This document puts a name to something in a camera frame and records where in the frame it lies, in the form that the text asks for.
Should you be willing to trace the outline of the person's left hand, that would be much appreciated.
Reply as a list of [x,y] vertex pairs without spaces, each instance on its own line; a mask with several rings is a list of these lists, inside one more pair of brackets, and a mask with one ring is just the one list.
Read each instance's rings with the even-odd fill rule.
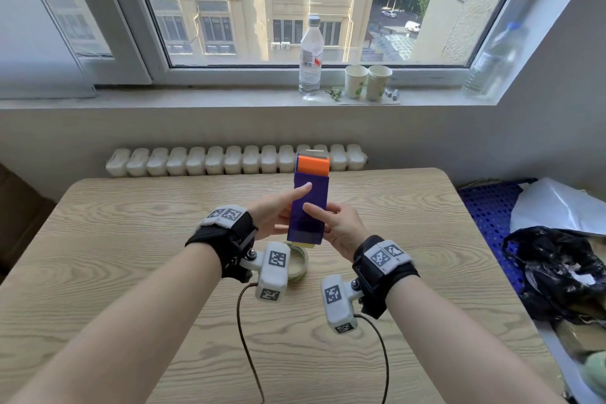
[[246,205],[258,230],[254,237],[256,241],[288,232],[293,203],[283,202],[285,192],[264,195]]

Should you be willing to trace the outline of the person's right hand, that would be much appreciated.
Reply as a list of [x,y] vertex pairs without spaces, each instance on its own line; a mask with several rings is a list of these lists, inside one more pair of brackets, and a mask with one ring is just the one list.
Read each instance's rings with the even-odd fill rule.
[[333,213],[333,223],[324,224],[323,238],[347,261],[353,263],[356,250],[371,236],[371,233],[352,206],[329,201],[324,210]]

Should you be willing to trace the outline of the purple box with orange insert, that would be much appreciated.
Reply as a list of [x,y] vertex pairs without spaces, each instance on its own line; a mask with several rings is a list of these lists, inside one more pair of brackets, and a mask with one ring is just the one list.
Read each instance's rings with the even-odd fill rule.
[[313,248],[322,242],[325,224],[307,214],[304,204],[310,203],[326,211],[329,172],[330,158],[326,150],[305,149],[297,155],[294,187],[310,184],[312,189],[292,202],[287,240],[296,246]]

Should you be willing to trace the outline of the person's left forearm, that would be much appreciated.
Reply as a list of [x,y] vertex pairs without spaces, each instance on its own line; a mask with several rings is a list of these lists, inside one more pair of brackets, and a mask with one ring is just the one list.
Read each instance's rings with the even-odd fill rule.
[[221,278],[212,247],[186,246],[93,319],[7,404],[146,404]]

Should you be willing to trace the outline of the person's right forearm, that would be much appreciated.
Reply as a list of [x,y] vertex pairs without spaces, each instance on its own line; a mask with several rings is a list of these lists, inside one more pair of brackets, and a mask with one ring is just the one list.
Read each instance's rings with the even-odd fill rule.
[[386,307],[446,404],[568,404],[519,355],[419,277]]

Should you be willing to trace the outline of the clear tape roll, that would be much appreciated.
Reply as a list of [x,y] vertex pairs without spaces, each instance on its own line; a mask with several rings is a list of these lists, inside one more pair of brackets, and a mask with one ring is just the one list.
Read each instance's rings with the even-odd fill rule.
[[288,264],[288,283],[295,283],[302,280],[307,274],[308,252],[304,247],[286,242],[290,249],[290,260]]

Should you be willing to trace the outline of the white radiator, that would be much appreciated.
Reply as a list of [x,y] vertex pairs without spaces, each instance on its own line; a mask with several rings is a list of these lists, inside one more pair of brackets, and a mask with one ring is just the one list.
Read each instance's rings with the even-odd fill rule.
[[115,149],[105,170],[114,178],[293,173],[297,156],[307,152],[327,157],[331,171],[363,170],[368,164],[357,144],[140,147]]

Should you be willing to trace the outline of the paper cup green print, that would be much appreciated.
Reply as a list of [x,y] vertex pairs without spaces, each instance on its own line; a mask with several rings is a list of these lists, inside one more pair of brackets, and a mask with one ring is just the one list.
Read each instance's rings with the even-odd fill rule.
[[384,65],[375,64],[368,68],[366,100],[380,102],[392,76],[392,70]]
[[344,95],[351,99],[360,99],[368,76],[368,69],[359,64],[345,68]]

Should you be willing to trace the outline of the clear water bottle red label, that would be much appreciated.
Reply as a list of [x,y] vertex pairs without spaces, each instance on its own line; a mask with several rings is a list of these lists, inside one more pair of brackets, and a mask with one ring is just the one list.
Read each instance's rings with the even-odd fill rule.
[[324,36],[317,14],[308,16],[308,29],[300,42],[299,92],[304,100],[314,100],[321,82]]

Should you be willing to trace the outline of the white windowsill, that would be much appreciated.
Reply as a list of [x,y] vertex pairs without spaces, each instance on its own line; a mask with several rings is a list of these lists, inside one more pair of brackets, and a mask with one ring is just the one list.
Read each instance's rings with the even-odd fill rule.
[[307,107],[469,107],[496,106],[500,96],[473,97],[460,89],[399,89],[397,98],[369,102],[365,95],[337,100],[321,91],[305,99],[286,88],[132,88],[106,89],[93,98],[0,99],[5,110],[69,109],[198,109],[198,108],[307,108]]

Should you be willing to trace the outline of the blue plastic crate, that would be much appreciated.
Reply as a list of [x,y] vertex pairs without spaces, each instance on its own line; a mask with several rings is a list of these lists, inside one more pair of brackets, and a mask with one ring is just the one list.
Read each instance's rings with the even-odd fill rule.
[[525,288],[524,272],[511,257],[517,253],[518,244],[510,243],[507,252],[502,251],[502,246],[504,239],[510,235],[511,213],[520,193],[535,181],[535,178],[526,178],[457,189],[464,206],[518,296]]

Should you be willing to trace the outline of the clear plastic water bottle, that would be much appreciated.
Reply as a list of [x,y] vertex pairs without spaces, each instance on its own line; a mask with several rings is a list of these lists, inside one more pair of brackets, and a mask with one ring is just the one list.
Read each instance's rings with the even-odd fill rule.
[[472,64],[461,91],[472,97],[484,97],[511,69],[524,45],[526,27],[522,23],[508,23],[505,29],[490,41]]

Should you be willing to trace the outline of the white plastic sheet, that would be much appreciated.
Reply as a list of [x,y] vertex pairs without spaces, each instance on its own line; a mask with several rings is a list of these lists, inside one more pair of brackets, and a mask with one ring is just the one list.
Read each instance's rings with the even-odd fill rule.
[[522,186],[511,211],[511,232],[534,226],[606,237],[606,201],[542,178]]

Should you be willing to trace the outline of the black plastic bag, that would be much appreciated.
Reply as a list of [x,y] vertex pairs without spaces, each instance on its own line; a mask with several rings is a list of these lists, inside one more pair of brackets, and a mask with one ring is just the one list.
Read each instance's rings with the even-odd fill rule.
[[595,324],[606,329],[606,309],[578,309],[606,296],[606,263],[579,234],[534,226],[511,232],[501,251],[521,271],[518,296],[534,321]]

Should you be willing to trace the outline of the white window frame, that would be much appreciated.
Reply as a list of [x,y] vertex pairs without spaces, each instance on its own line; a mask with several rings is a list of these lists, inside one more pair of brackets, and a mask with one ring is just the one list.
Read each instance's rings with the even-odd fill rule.
[[[289,88],[298,85],[294,66],[210,66],[177,68],[169,62],[161,42],[160,30],[151,15],[149,0],[85,0],[106,41],[113,62],[94,59],[90,72],[95,85],[102,87],[162,86],[214,88]],[[482,44],[473,53],[480,54],[489,42],[488,34],[508,21],[522,21],[535,0],[500,0],[500,10],[489,18],[481,32]],[[468,67],[396,65],[392,83],[403,88],[454,88],[463,85]]]

